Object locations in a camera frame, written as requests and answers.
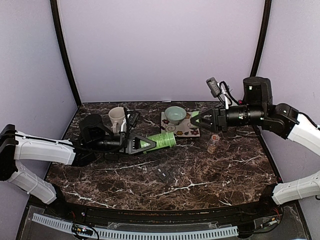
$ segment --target brown marble surface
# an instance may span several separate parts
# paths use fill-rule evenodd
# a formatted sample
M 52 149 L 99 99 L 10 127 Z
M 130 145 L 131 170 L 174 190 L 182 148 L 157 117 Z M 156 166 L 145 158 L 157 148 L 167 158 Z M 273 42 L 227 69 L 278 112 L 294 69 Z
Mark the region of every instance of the brown marble surface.
M 110 126 L 108 112 L 117 106 L 141 113 L 132 131 L 142 136 L 160 133 L 161 111 L 180 106 L 203 111 L 214 102 L 87 103 L 73 119 L 66 138 L 75 139 L 78 124 L 98 113 Z M 207 152 L 211 132 L 199 138 L 176 138 L 177 146 L 147 154 L 116 155 L 86 167 L 53 163 L 46 180 L 60 186 L 68 202 L 126 210 L 194 210 L 257 201 L 266 185 L 276 183 L 268 158 L 251 127 L 230 127 L 220 133 L 217 152 Z M 172 181 L 162 182 L 155 170 L 162 167 Z

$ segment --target bowl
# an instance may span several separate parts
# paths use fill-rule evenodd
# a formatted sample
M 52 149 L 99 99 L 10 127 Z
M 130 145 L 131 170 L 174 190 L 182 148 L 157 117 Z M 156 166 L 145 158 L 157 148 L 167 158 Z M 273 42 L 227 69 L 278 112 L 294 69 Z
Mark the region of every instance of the bowl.
M 182 107 L 171 106 L 164 111 L 164 115 L 170 123 L 178 125 L 186 118 L 187 112 Z

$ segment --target mug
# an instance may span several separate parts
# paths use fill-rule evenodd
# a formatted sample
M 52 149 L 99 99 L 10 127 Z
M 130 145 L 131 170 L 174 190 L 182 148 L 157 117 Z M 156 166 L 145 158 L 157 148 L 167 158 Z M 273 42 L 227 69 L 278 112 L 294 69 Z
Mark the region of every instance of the mug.
M 112 127 L 111 127 L 112 132 L 114 134 L 119 133 L 119 131 L 121 130 L 121 126 L 123 125 L 124 119 L 125 119 L 124 108 L 121 106 L 112 108 L 109 111 L 108 116 L 109 116 L 111 123 L 112 123 Z

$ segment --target green cup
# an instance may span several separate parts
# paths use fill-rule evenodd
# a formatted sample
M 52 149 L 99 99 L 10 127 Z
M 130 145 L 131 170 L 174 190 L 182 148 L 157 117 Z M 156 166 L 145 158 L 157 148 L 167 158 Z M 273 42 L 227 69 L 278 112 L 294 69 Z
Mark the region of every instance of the green cup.
M 164 133 L 148 136 L 147 139 L 150 139 L 150 140 L 156 142 L 156 147 L 149 149 L 147 151 L 144 151 L 143 152 L 144 154 L 146 154 L 148 151 L 162 149 L 165 147 L 172 148 L 175 145 L 177 145 L 175 135 L 173 132 L 164 132 Z M 144 147 L 149 146 L 149 143 L 141 140 L 140 146 L 141 146 L 141 148 L 144 148 Z

